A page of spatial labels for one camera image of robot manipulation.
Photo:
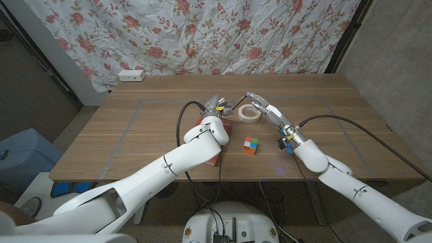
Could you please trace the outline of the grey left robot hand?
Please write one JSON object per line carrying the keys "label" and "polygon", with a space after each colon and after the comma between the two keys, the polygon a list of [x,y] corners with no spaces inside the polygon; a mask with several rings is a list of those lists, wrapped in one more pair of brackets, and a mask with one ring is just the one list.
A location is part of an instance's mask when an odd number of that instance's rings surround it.
{"label": "grey left robot hand", "polygon": [[221,117],[229,116],[233,113],[233,105],[220,94],[211,97],[205,104],[205,110],[202,112],[203,117],[215,116]]}

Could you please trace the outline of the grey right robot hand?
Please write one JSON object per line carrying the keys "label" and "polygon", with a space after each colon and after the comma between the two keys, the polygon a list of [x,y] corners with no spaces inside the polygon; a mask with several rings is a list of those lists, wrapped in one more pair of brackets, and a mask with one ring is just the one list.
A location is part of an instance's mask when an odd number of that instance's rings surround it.
{"label": "grey right robot hand", "polygon": [[300,131],[300,127],[295,126],[283,112],[271,105],[265,98],[252,92],[247,92],[246,96],[253,100],[252,105],[263,113],[267,121],[276,126],[288,140],[297,146],[307,141],[306,136]]}

